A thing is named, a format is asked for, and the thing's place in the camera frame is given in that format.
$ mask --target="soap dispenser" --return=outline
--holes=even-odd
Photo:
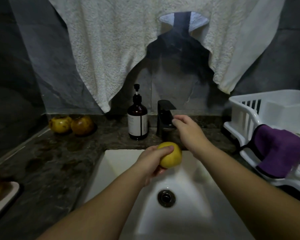
[[[139,141],[148,136],[148,110],[141,104],[139,84],[134,84],[136,94],[133,95],[133,105],[128,108],[128,130],[131,139]]]

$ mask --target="wall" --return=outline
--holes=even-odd
[[[80,79],[65,23],[48,0],[10,0],[47,113],[102,113]],[[113,114],[125,113],[133,84],[140,83],[143,104],[156,112],[159,99],[180,113],[229,114],[228,95],[217,89],[207,67],[208,53],[182,30],[162,34],[147,58],[129,73],[112,100]],[[232,95],[300,89],[300,0],[286,0],[280,26],[266,51],[243,75]]]
[[[47,125],[45,108],[8,0],[0,0],[0,157]]]

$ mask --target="forearm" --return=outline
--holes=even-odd
[[[212,144],[199,160],[256,239],[300,239],[300,202]]]
[[[39,240],[118,239],[144,181],[144,174],[131,167],[100,194],[48,229]]]

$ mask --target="bottle label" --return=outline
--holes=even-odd
[[[148,132],[148,115],[133,116],[128,114],[128,129],[132,136],[143,136]]]

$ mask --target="white sink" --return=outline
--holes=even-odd
[[[142,151],[105,151],[78,206],[128,169]],[[181,165],[141,190],[120,239],[254,239],[204,166],[189,151],[183,151],[182,157]],[[164,189],[176,196],[171,208],[157,201]]]

